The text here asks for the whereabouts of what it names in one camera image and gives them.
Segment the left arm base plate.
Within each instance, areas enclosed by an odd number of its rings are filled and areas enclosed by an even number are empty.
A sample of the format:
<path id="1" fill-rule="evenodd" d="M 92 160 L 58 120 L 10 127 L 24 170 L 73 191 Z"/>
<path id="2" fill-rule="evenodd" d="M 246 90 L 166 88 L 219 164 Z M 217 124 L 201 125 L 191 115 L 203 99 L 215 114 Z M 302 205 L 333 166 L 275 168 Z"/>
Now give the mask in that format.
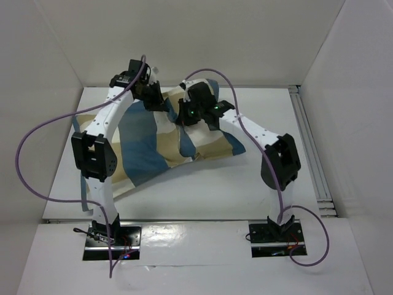
<path id="1" fill-rule="evenodd" d="M 85 235 L 83 261 L 108 261 L 108 244 L 111 245 L 113 261 L 139 260 L 141 226 L 121 227 L 117 238 L 111 238 L 110 240 L 105 235 L 94 233 L 92 226 L 87 230 L 75 227 L 73 231 Z"/>

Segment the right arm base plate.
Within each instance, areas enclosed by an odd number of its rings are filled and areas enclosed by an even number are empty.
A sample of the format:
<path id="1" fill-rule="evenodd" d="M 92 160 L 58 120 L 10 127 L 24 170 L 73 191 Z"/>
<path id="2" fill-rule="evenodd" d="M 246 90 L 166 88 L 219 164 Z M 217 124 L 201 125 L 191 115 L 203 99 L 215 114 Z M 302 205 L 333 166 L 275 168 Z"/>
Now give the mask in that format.
<path id="1" fill-rule="evenodd" d="M 245 239 L 251 244 L 253 258 L 289 256 L 291 250 L 292 256 L 307 255 L 302 225 L 298 220 L 280 237 L 273 237 L 266 221 L 249 223 L 249 233 Z"/>

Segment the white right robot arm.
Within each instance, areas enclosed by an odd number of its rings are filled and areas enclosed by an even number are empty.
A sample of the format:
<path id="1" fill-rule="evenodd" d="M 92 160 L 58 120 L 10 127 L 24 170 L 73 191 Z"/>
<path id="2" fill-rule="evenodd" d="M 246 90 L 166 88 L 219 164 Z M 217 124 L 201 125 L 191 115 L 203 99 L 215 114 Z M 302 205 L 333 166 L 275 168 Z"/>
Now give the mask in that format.
<path id="1" fill-rule="evenodd" d="M 269 132 L 240 114 L 236 92 L 233 90 L 234 104 L 219 101 L 206 82 L 182 81 L 179 84 L 184 96 L 179 99 L 176 123 L 192 126 L 203 121 L 211 131 L 220 129 L 220 123 L 236 127 L 255 144 L 262 153 L 260 175 L 263 182 L 278 193 L 278 211 L 267 217 L 268 234 L 275 241 L 281 241 L 289 234 L 294 223 L 294 215 L 284 216 L 282 193 L 298 177 L 300 158 L 293 136 Z"/>

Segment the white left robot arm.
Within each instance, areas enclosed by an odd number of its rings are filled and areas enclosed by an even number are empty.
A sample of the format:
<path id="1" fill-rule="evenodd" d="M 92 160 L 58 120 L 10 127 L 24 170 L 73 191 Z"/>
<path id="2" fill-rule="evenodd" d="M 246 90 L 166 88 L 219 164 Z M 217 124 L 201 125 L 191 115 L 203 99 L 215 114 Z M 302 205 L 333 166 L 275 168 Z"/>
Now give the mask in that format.
<path id="1" fill-rule="evenodd" d="M 82 132 L 71 137 L 76 168 L 90 190 L 93 210 L 92 229 L 107 245 L 121 238 L 120 218 L 114 205 L 112 175 L 118 159 L 111 146 L 112 138 L 126 110 L 140 100 L 148 111 L 168 112 L 160 83 L 146 63 L 146 57 L 130 60 L 128 69 L 115 75 L 109 84 L 104 103 L 96 106 L 97 114 Z"/>

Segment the blue beige patchwork pillowcase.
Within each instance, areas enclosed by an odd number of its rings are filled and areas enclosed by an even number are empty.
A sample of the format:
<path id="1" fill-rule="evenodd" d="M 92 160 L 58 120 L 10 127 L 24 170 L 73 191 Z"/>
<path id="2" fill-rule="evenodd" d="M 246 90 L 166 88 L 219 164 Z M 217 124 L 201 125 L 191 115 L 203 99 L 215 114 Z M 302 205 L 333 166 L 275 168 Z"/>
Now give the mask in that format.
<path id="1" fill-rule="evenodd" d="M 136 100 L 115 129 L 111 144 L 118 160 L 112 175 L 114 197 L 176 166 L 232 157 L 246 151 L 231 133 L 211 131 L 202 120 L 190 127 L 176 125 L 178 101 L 184 96 L 180 86 L 162 95 L 168 112 L 147 111 L 142 101 Z"/>

